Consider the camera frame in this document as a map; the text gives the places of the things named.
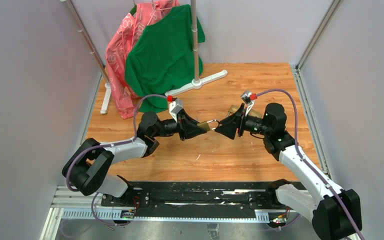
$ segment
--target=floor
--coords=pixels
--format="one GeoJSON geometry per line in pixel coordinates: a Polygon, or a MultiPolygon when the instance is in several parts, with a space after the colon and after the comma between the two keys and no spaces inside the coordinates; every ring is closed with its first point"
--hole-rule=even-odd
{"type": "MultiPolygon", "coordinates": [[[[201,77],[227,70],[225,78],[178,95],[187,114],[198,121],[226,117],[231,105],[240,105],[245,90],[260,93],[280,88],[288,91],[298,109],[298,141],[307,156],[317,165],[316,151],[301,106],[294,78],[287,63],[208,63],[201,77]]],[[[87,132],[87,138],[111,142],[133,136],[133,119],[122,119],[111,102],[108,114],[100,114],[105,87],[101,83],[87,132]]],[[[294,111],[289,98],[281,92],[260,96],[253,110],[264,112],[268,103],[284,106],[288,116],[286,130],[294,132],[294,111]]],[[[139,122],[142,113],[136,117],[139,122]]],[[[167,111],[158,113],[161,120],[170,118],[167,111]]],[[[261,139],[249,134],[231,140],[214,131],[186,141],[178,135],[157,139],[157,150],[146,158],[133,158],[110,167],[109,173],[131,181],[296,181],[292,172],[277,162],[264,148],[261,139]]]]}

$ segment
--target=cloth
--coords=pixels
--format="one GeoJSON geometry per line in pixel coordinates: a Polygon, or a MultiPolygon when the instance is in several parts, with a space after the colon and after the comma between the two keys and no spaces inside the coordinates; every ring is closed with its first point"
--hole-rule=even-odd
{"type": "Polygon", "coordinates": [[[145,26],[148,23],[157,23],[170,12],[170,9],[158,9],[174,6],[179,6],[178,0],[155,1],[155,8],[152,2],[138,3],[136,15],[127,14],[106,48],[105,58],[109,83],[111,84],[111,95],[117,112],[123,119],[133,117],[135,107],[132,98],[138,98],[135,91],[125,81],[126,58],[142,35],[145,26]]]}
{"type": "MultiPolygon", "coordinates": [[[[197,21],[198,42],[205,41],[197,21]]],[[[161,94],[178,89],[194,78],[194,53],[191,6],[176,6],[159,22],[145,27],[126,59],[125,80],[137,95],[161,94]]],[[[199,73],[203,63],[199,59],[199,73]]],[[[167,100],[150,97],[142,102],[141,112],[162,112],[167,100]]]]}

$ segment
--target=white wall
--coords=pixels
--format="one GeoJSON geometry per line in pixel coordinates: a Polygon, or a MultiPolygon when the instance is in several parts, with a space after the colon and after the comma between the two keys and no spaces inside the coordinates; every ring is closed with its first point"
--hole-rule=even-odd
{"type": "Polygon", "coordinates": [[[302,70],[333,178],[384,239],[384,0],[342,1],[302,70]]]}
{"type": "MultiPolygon", "coordinates": [[[[132,0],[73,0],[101,58],[132,0]]],[[[179,0],[189,4],[189,0],[179,0]]],[[[332,0],[197,0],[204,62],[296,64],[332,0]]]]}
{"type": "Polygon", "coordinates": [[[39,239],[98,69],[58,0],[0,0],[0,240],[39,239]]]}

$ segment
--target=metal pole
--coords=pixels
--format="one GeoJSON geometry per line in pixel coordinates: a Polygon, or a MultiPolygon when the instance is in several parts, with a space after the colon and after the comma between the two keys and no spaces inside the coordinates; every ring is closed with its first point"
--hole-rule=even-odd
{"type": "Polygon", "coordinates": [[[91,38],[89,37],[88,32],[86,32],[85,26],[83,25],[82,20],[80,19],[79,14],[77,13],[76,8],[73,5],[73,2],[71,0],[60,0],[60,1],[65,3],[65,6],[70,11],[71,16],[73,17],[75,23],[77,24],[77,26],[79,28],[78,32],[81,33],[84,41],[86,42],[87,46],[89,47],[90,54],[93,55],[93,59],[95,59],[95,62],[99,67],[99,71],[100,71],[103,79],[105,79],[105,82],[107,84],[110,84],[110,79],[108,78],[108,74],[105,72],[104,64],[102,63],[102,61],[101,61],[101,59],[100,59],[100,57],[99,57],[99,55],[95,49],[95,46],[92,43],[91,38]]]}
{"type": "Polygon", "coordinates": [[[304,64],[306,63],[311,51],[313,50],[313,47],[316,45],[317,41],[319,40],[320,36],[322,35],[323,31],[325,30],[326,26],[328,25],[329,21],[331,20],[332,16],[335,14],[336,9],[338,8],[339,4],[342,2],[342,0],[333,0],[330,4],[329,8],[327,9],[326,14],[323,17],[323,20],[320,22],[320,24],[317,27],[317,30],[315,31],[314,35],[312,36],[312,39],[310,40],[307,48],[305,49],[304,53],[302,54],[301,58],[298,61],[298,64],[296,64],[296,69],[300,71],[304,64]]]}
{"type": "Polygon", "coordinates": [[[198,51],[198,24],[197,24],[197,1],[190,0],[190,8],[192,12],[192,33],[193,33],[193,70],[195,77],[193,81],[196,84],[200,82],[200,61],[198,51]]]}

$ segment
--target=cable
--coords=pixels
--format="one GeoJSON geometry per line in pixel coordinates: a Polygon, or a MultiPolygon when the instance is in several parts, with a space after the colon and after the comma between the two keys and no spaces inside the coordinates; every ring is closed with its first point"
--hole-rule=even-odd
{"type": "Polygon", "coordinates": [[[113,147],[113,146],[120,146],[120,145],[123,145],[123,144],[128,144],[128,143],[133,143],[133,141],[136,140],[137,138],[137,128],[136,128],[136,114],[138,113],[138,109],[139,109],[139,106],[141,105],[141,103],[147,99],[147,98],[150,98],[150,97],[159,97],[159,98],[163,98],[163,99],[166,99],[167,97],[164,96],[164,95],[158,95],[158,94],[149,94],[149,95],[146,95],[144,96],[142,99],[139,100],[139,102],[137,103],[136,107],[134,108],[134,112],[133,112],[133,130],[134,130],[134,136],[129,138],[129,139],[125,139],[125,140],[121,140],[121,141],[115,141],[115,142],[111,142],[111,143],[107,143],[107,144],[101,144],[101,145],[97,145],[97,146],[92,146],[92,147],[88,147],[86,148],[85,150],[83,150],[79,155],[77,155],[75,157],[75,159],[73,160],[73,162],[71,163],[70,167],[68,168],[67,170],[67,175],[65,177],[65,183],[67,184],[67,188],[72,191],[72,192],[78,192],[79,190],[76,189],[76,188],[73,188],[70,184],[70,175],[72,173],[72,170],[74,168],[74,166],[76,165],[76,163],[86,154],[88,153],[89,151],[92,151],[92,150],[95,150],[95,149],[100,149],[100,148],[108,148],[108,147],[113,147]]]}
{"type": "MultiPolygon", "coordinates": [[[[70,175],[71,175],[71,172],[73,170],[73,167],[74,165],[76,165],[76,163],[86,154],[88,153],[89,151],[92,151],[92,150],[95,150],[95,149],[99,149],[99,148],[108,148],[108,147],[112,147],[112,146],[120,146],[120,145],[123,145],[123,144],[128,144],[128,143],[132,143],[133,141],[136,140],[137,138],[137,128],[136,128],[136,114],[138,113],[138,110],[139,110],[139,107],[141,106],[142,102],[149,98],[149,97],[159,97],[159,98],[163,98],[163,99],[166,99],[167,97],[164,96],[164,95],[158,95],[158,94],[149,94],[149,95],[146,95],[145,97],[143,97],[142,99],[139,100],[139,102],[137,103],[136,107],[134,108],[134,112],[133,112],[133,130],[134,130],[134,136],[132,138],[129,138],[129,139],[125,139],[125,140],[121,140],[121,141],[116,141],[116,142],[111,142],[111,143],[108,143],[108,144],[101,144],[101,145],[97,145],[97,146],[92,146],[92,147],[88,147],[86,148],[85,150],[83,150],[79,155],[77,155],[73,162],[70,164],[70,167],[68,168],[67,170],[67,175],[65,177],[65,183],[67,184],[67,188],[70,190],[70,191],[73,191],[73,192],[78,192],[79,190],[78,189],[75,189],[75,188],[72,188],[71,187],[71,184],[70,184],[70,175]]],[[[94,203],[95,203],[95,199],[97,198],[99,193],[96,193],[95,196],[93,197],[92,199],[92,203],[90,205],[90,209],[91,209],[91,212],[92,212],[92,215],[93,217],[101,224],[105,225],[105,226],[126,226],[128,225],[130,222],[127,222],[127,223],[120,223],[120,224],[117,224],[117,223],[108,223],[108,222],[105,222],[105,221],[102,221],[101,219],[98,218],[97,214],[95,213],[95,210],[94,210],[94,203]]]]}
{"type": "Polygon", "coordinates": [[[342,207],[346,217],[348,218],[349,222],[351,223],[352,227],[354,228],[355,232],[357,233],[357,235],[360,237],[361,240],[365,240],[363,234],[361,233],[361,231],[359,230],[359,228],[357,227],[357,224],[356,222],[354,221],[353,217],[351,216],[350,214],[350,211],[348,211],[347,207],[345,206],[344,202],[342,201],[342,199],[339,197],[339,195],[335,192],[334,188],[328,183],[328,181],[323,177],[322,174],[320,174],[319,171],[316,170],[316,168],[314,168],[308,161],[307,159],[304,158],[303,154],[300,152],[300,149],[298,148],[298,111],[297,111],[297,106],[295,104],[295,101],[294,99],[292,98],[292,96],[289,94],[289,92],[283,90],[283,89],[280,89],[280,88],[274,88],[274,89],[269,89],[269,90],[266,90],[266,91],[263,91],[263,92],[260,92],[258,93],[256,96],[259,97],[261,95],[264,95],[264,94],[268,94],[268,93],[271,93],[271,92],[281,92],[281,93],[284,93],[286,94],[290,101],[292,102],[292,106],[293,106],[293,112],[294,112],[294,115],[295,115],[295,131],[294,131],[294,138],[295,138],[295,150],[296,150],[296,153],[298,154],[298,156],[302,159],[302,161],[305,163],[305,165],[307,165],[319,178],[320,180],[323,182],[323,184],[325,184],[327,186],[327,188],[333,193],[333,195],[335,196],[336,200],[338,201],[339,205],[342,207]]]}
{"type": "Polygon", "coordinates": [[[95,199],[97,199],[97,197],[98,197],[98,194],[99,194],[99,192],[97,192],[95,194],[95,196],[93,196],[92,204],[90,205],[90,209],[92,211],[93,218],[95,218],[96,221],[100,222],[101,224],[103,224],[105,226],[109,226],[109,227],[126,226],[130,223],[130,222],[127,222],[127,223],[109,223],[109,222],[105,222],[105,221],[102,221],[101,219],[99,219],[95,210],[94,210],[94,203],[95,203],[95,199]]]}
{"type": "Polygon", "coordinates": [[[250,132],[249,135],[253,136],[256,139],[264,139],[264,137],[259,137],[255,133],[253,133],[253,132],[250,132]]]}
{"type": "Polygon", "coordinates": [[[290,227],[292,224],[294,224],[296,221],[298,221],[298,219],[301,217],[301,214],[298,214],[292,221],[286,223],[284,226],[279,226],[279,227],[276,227],[276,228],[267,228],[267,229],[261,229],[261,230],[258,230],[258,232],[270,232],[270,231],[277,231],[277,230],[282,230],[284,228],[288,228],[290,227]]]}
{"type": "Polygon", "coordinates": [[[286,207],[285,213],[279,215],[278,218],[281,218],[281,217],[283,217],[283,216],[286,216],[286,219],[288,219],[288,215],[289,215],[289,210],[290,210],[290,209],[291,209],[291,208],[290,208],[289,206],[286,207]]]}

